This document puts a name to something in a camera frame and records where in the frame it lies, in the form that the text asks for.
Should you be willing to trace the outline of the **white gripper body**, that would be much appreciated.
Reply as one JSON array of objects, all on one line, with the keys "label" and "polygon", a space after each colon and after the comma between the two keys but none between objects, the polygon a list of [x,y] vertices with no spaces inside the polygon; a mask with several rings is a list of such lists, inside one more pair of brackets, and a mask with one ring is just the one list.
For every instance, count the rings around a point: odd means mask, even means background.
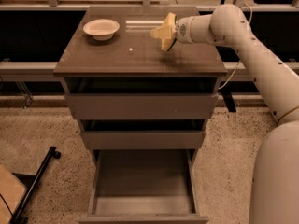
[{"label": "white gripper body", "polygon": [[191,35],[191,27],[192,22],[194,20],[194,16],[182,18],[176,23],[176,39],[180,43],[184,44],[192,44],[192,35]]}]

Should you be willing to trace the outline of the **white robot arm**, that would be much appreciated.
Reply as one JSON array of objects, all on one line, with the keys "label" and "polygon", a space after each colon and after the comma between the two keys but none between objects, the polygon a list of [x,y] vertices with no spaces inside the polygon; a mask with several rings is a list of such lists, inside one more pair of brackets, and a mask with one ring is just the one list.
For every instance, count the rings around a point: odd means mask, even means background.
[{"label": "white robot arm", "polygon": [[258,150],[249,224],[299,224],[299,76],[251,31],[232,4],[180,20],[170,13],[150,32],[168,51],[175,42],[228,47],[247,69],[278,126]]}]

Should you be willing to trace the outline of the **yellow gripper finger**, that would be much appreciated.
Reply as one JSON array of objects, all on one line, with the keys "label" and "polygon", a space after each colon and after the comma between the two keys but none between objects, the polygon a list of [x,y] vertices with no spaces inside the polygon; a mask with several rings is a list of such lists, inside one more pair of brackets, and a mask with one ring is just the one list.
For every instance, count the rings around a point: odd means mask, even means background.
[{"label": "yellow gripper finger", "polygon": [[162,39],[161,51],[167,51],[173,39]]},{"label": "yellow gripper finger", "polygon": [[176,15],[169,13],[162,25],[151,30],[150,35],[156,39],[173,39],[176,33]]}]

